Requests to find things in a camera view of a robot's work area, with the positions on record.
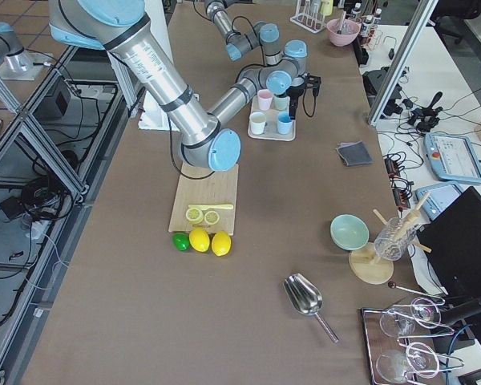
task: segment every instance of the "blue cable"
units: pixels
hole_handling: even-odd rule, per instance
[[[446,352],[447,355],[451,355],[452,349],[453,349],[453,347],[455,347],[455,342],[458,339],[459,335],[462,334],[470,326],[472,326],[472,324],[470,324],[470,323],[466,324],[464,327],[462,327],[460,330],[458,330],[455,335],[453,335],[453,337],[451,339],[451,343],[449,343],[449,347],[447,348],[447,352]],[[449,365],[449,358],[446,359],[445,365],[446,365],[446,368],[447,368],[448,365]],[[446,371],[445,373],[446,373],[446,385],[449,385],[449,371]]]

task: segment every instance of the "lime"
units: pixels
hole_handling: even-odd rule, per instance
[[[204,220],[207,225],[215,225],[217,222],[219,222],[219,214],[217,211],[207,211],[204,215]]]
[[[173,235],[173,245],[175,245],[179,251],[187,250],[191,245],[189,242],[189,236],[184,233],[176,233]]]
[[[196,208],[188,209],[185,212],[185,218],[193,225],[197,225],[203,221],[203,211]]]
[[[218,257],[223,257],[232,248],[232,238],[225,231],[220,231],[212,239],[212,251]]]
[[[201,227],[196,227],[189,234],[189,241],[194,250],[204,253],[210,246],[210,237],[208,233]]]

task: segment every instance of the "blue cup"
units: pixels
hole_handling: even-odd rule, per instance
[[[288,112],[283,111],[278,114],[276,130],[280,135],[287,135],[292,129],[293,121]]]

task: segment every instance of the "yellow lemon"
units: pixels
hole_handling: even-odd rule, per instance
[[[228,254],[232,248],[232,238],[225,231],[220,231],[212,239],[212,251],[218,257]]]
[[[215,225],[217,222],[219,222],[219,214],[217,211],[207,211],[204,215],[204,220],[207,225]]]
[[[185,212],[185,218],[193,225],[201,223],[203,217],[203,212],[200,209],[190,208]]]
[[[196,227],[189,234],[189,241],[194,250],[204,253],[210,246],[210,238],[208,233],[201,227]]]

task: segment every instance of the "pink bowl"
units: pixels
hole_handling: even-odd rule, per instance
[[[348,29],[352,33],[338,34],[337,33],[338,22],[339,22],[338,18],[334,18],[333,20],[329,20],[328,23],[326,24],[329,40],[334,46],[337,46],[337,47],[347,46],[348,44],[351,44],[358,36],[358,33],[360,32],[360,24],[358,24],[357,22],[354,22],[353,20],[345,20],[344,29]]]

